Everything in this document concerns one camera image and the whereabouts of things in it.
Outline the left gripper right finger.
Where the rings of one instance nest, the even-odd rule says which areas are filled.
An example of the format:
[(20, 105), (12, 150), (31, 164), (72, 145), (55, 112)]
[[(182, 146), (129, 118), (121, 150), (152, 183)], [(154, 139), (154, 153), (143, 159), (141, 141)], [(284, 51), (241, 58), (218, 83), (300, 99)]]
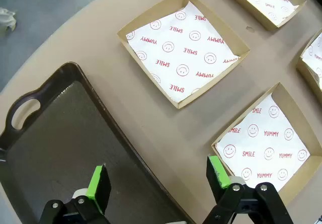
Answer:
[(218, 156), (207, 157), (206, 176), (216, 205), (204, 223), (233, 223), (237, 214), (247, 214), (253, 223), (293, 223), (273, 184), (251, 188), (241, 177), (230, 179)]

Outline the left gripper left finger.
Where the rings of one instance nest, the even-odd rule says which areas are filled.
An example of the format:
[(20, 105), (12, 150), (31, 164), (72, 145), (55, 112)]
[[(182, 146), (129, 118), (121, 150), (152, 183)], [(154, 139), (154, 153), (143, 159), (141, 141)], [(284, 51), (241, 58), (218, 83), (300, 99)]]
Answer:
[(68, 203), (49, 200), (39, 223), (109, 223), (105, 210), (111, 192), (106, 166), (96, 166), (85, 194), (73, 197)]

